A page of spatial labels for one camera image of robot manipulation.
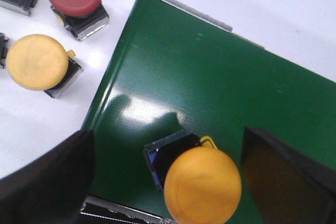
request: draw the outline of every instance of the green tray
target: green tray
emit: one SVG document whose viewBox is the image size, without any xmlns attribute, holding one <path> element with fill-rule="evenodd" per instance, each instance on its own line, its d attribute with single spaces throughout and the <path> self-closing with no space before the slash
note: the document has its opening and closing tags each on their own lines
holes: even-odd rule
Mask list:
<svg viewBox="0 0 336 224">
<path fill-rule="evenodd" d="M 180 129 L 210 135 L 240 169 L 251 125 L 336 169 L 335 123 L 334 82 L 174 0 L 136 0 L 83 124 L 96 137 L 90 193 L 169 217 L 145 144 Z M 244 178 L 228 223 L 261 223 Z"/>
</svg>

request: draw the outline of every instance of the yellow button cap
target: yellow button cap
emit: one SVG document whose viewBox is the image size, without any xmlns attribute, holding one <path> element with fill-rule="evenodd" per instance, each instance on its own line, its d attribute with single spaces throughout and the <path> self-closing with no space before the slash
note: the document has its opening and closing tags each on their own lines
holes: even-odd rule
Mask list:
<svg viewBox="0 0 336 224">
<path fill-rule="evenodd" d="M 16 41 L 7 54 L 13 80 L 26 89 L 46 90 L 56 86 L 68 71 L 68 56 L 55 39 L 41 34 Z"/>
<path fill-rule="evenodd" d="M 164 198 L 180 224 L 223 224 L 236 211 L 242 194 L 238 168 L 224 152 L 195 147 L 170 167 Z"/>
</svg>

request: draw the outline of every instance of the metal edge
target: metal edge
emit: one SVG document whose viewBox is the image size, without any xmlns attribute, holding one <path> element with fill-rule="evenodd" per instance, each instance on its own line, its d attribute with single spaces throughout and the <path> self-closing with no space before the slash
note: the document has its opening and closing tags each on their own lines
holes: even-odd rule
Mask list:
<svg viewBox="0 0 336 224">
<path fill-rule="evenodd" d="M 138 218 L 140 220 L 144 220 L 147 223 L 153 224 L 178 224 L 176 221 L 168 218 L 162 218 L 160 216 L 156 216 L 150 214 L 148 212 L 140 211 L 137 209 L 133 209 L 130 207 L 126 207 L 120 204 L 116 204 L 92 195 L 88 195 L 85 200 L 86 203 L 93 204 L 105 209 L 108 209 L 113 212 L 119 212 L 124 214 L 130 218 Z"/>
<path fill-rule="evenodd" d="M 76 39 L 79 40 L 79 41 L 83 41 L 83 40 L 87 39 L 89 36 L 91 36 L 92 34 L 94 34 L 97 31 L 99 31 L 101 28 L 106 27 L 108 25 L 109 21 L 110 21 L 109 16 L 99 20 L 98 22 L 96 22 L 92 26 L 89 26 L 85 30 L 81 31 L 77 35 Z"/>
<path fill-rule="evenodd" d="M 9 10 L 12 10 L 14 12 L 23 14 L 25 16 L 30 16 L 30 11 L 29 10 L 23 10 L 20 6 L 12 5 L 8 2 L 5 2 L 3 0 L 0 0 L 0 6 Z"/>
<path fill-rule="evenodd" d="M 163 1 L 166 4 L 169 4 L 171 6 L 174 6 L 177 9 L 180 9 L 180 10 L 182 10 L 182 11 L 184 11 L 184 12 L 186 12 L 186 13 L 188 13 L 188 14 L 190 14 L 190 15 L 192 15 L 192 16 L 200 19 L 200 20 L 203 20 L 203 21 L 211 24 L 211 25 L 214 25 L 214 26 L 216 26 L 216 27 L 218 27 L 218 28 L 220 28 L 224 31 L 227 31 L 227 32 L 231 33 L 232 30 L 233 30 L 232 26 L 227 25 L 226 23 L 221 22 L 219 20 L 216 20 L 216 19 L 214 19 L 214 18 L 212 18 L 212 17 L 210 17 L 210 16 L 208 16 L 204 13 L 201 13 L 201 12 L 199 12 L 199 11 L 197 11 L 197 10 L 195 10 L 195 9 L 185 5 L 185 4 L 182 4 L 181 2 L 179 2 L 177 0 L 161 0 L 161 1 Z"/>
</svg>

